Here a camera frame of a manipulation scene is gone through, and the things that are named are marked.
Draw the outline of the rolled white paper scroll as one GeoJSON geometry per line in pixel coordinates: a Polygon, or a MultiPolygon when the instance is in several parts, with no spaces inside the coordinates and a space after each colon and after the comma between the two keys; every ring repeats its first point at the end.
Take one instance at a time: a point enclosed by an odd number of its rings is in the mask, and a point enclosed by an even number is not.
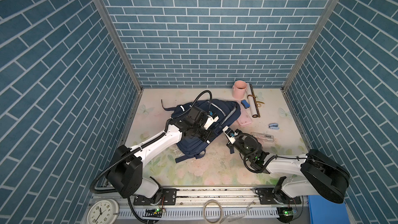
{"type": "Polygon", "coordinates": [[[257,101],[257,97],[254,93],[253,86],[250,83],[246,83],[247,85],[247,100],[250,105],[250,113],[252,118],[260,118],[260,111],[259,111],[259,105],[262,104],[262,102],[257,101]]]}

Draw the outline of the blue whiteboard eraser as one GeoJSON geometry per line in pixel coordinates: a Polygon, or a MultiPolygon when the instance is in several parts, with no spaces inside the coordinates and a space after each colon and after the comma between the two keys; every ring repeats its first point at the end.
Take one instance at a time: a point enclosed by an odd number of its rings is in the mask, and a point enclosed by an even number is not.
{"type": "Polygon", "coordinates": [[[242,100],[241,105],[244,107],[244,109],[250,108],[250,104],[246,100],[242,100]]]}

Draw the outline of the clear plastic pencil box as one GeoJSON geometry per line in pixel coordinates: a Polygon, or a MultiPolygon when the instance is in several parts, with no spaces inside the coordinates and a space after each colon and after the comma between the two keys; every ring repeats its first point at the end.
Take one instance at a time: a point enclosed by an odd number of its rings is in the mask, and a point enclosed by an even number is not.
{"type": "Polygon", "coordinates": [[[261,141],[261,142],[269,142],[269,143],[275,142],[275,138],[271,134],[259,133],[259,132],[251,132],[251,135],[253,137],[255,137],[258,141],[261,141]]]}

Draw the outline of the navy blue student backpack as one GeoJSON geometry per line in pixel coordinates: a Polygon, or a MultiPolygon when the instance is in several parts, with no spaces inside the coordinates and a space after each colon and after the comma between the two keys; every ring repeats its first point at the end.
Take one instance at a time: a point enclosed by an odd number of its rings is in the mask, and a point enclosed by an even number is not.
{"type": "Polygon", "coordinates": [[[203,158],[207,146],[240,117],[240,106],[235,101],[199,100],[197,102],[164,108],[172,111],[170,124],[182,132],[177,147],[183,156],[176,158],[180,163],[187,159],[203,158]]]}

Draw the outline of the white analog wall clock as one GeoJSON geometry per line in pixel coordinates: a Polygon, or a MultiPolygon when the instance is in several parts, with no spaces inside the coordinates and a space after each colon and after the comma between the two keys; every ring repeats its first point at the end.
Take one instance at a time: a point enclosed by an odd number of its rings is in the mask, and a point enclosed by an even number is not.
{"type": "Polygon", "coordinates": [[[113,199],[96,202],[88,210],[87,224],[114,224],[119,216],[119,204],[113,199]]]}

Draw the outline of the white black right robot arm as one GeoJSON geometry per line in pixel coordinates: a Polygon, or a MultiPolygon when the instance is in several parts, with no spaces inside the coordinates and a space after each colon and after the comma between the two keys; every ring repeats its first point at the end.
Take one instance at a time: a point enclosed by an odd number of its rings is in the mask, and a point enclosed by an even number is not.
{"type": "Polygon", "coordinates": [[[255,174],[283,173],[272,190],[273,199],[279,204],[288,204],[301,196],[322,196],[341,204],[349,187],[349,172],[334,160],[316,149],[293,156],[271,155],[262,149],[252,135],[229,127],[223,129],[231,152],[237,150],[245,168],[255,174]]]}

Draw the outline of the blue folder corner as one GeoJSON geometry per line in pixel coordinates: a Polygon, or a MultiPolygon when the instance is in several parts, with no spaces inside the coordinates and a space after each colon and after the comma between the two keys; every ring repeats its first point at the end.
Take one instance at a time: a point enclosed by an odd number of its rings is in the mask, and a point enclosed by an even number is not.
{"type": "Polygon", "coordinates": [[[350,224],[345,203],[330,202],[322,196],[309,196],[311,224],[350,224]]]}

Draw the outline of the pink metal bucket cup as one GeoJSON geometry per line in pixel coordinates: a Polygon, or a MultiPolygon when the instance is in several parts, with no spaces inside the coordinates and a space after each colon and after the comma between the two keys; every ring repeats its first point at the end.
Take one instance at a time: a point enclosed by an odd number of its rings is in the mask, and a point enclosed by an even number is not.
{"type": "Polygon", "coordinates": [[[236,100],[242,100],[247,92],[247,83],[243,80],[237,80],[233,85],[232,96],[236,100]]]}

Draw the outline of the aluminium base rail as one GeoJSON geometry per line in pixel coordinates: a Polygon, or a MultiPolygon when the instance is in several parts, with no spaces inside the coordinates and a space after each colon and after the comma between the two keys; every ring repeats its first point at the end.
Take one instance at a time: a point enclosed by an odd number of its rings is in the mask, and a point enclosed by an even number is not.
{"type": "Polygon", "coordinates": [[[132,196],[124,199],[117,193],[94,195],[83,217],[96,202],[113,199],[119,204],[114,224],[309,224],[307,197],[297,197],[279,204],[272,197],[271,185],[254,186],[166,186],[158,204],[132,196]]]}

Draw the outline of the pink pencil case lid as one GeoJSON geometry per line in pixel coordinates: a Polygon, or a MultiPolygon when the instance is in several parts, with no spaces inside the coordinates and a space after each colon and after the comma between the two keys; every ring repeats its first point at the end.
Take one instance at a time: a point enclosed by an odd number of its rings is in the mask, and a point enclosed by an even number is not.
{"type": "Polygon", "coordinates": [[[252,120],[245,109],[240,110],[240,116],[238,117],[236,122],[241,128],[252,124],[252,120]]]}

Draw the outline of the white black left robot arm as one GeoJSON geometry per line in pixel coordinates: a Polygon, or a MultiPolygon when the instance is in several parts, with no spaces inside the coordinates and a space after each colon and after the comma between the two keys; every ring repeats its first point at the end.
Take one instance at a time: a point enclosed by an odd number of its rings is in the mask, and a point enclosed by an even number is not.
{"type": "Polygon", "coordinates": [[[153,177],[143,177],[144,167],[183,138],[197,136],[201,141],[208,141],[210,127],[218,120],[216,113],[205,112],[196,106],[180,117],[169,119],[165,130],[151,140],[132,147],[122,145],[117,148],[109,166],[110,170],[105,173],[106,179],[122,198],[143,196],[151,204],[158,204],[163,188],[153,177]]]}

